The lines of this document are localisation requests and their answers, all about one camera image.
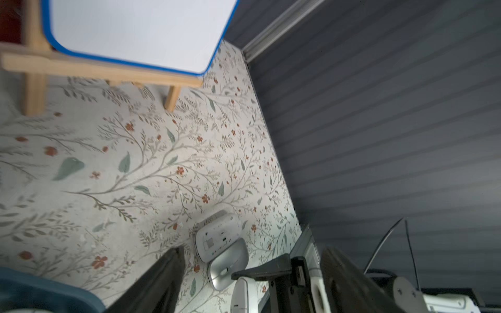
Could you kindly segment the white mouse with dongle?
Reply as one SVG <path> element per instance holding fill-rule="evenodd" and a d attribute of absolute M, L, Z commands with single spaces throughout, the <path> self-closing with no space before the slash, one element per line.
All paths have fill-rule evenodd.
<path fill-rule="evenodd" d="M 225 214 L 199 229 L 195 247 L 199 258 L 210 263 L 241 237 L 241 222 L 234 214 Z"/>

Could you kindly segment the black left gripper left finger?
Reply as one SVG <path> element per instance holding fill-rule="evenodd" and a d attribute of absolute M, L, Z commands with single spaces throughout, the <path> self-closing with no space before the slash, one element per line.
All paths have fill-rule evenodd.
<path fill-rule="evenodd" d="M 184 248 L 169 249 L 115 303 L 107 313 L 174 312 L 185 273 Z"/>

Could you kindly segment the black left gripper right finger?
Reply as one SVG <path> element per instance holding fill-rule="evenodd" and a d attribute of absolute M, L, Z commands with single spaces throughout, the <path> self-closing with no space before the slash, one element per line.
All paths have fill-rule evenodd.
<path fill-rule="evenodd" d="M 325 249 L 320 268 L 332 312 L 403 312 L 382 288 L 339 249 Z"/>

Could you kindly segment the long white mouse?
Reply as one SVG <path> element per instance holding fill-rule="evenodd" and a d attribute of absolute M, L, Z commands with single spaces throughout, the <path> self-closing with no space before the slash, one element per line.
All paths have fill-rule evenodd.
<path fill-rule="evenodd" d="M 259 313 L 257 283 L 254 279 L 237 279 L 230 305 L 231 313 Z"/>

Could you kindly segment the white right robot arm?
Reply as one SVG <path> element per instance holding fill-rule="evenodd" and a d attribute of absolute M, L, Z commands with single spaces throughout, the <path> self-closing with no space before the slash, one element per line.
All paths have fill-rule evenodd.
<path fill-rule="evenodd" d="M 469 295 L 419 291 L 402 276 L 376 270 L 370 278 L 337 249 L 323 252 L 321 276 L 311 276 L 304 257 L 284 254 L 261 266 L 224 270 L 237 282 L 232 312 L 259 312 L 251 284 L 269 284 L 268 312 L 499 312 Z"/>

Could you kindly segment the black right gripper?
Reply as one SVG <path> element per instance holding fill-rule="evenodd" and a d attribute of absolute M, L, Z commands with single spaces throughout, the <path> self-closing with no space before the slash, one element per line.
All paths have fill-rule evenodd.
<path fill-rule="evenodd" d="M 241 278 L 268 282 L 270 312 L 312 312 L 311 278 L 306 258 L 289 254 L 261 266 L 235 272 L 232 280 Z"/>

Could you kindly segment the teal plastic storage box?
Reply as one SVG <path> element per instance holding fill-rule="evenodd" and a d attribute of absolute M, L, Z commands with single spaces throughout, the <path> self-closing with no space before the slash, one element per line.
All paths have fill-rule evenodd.
<path fill-rule="evenodd" d="M 1 268 L 1 312 L 104 312 L 103 302 L 83 289 Z"/>

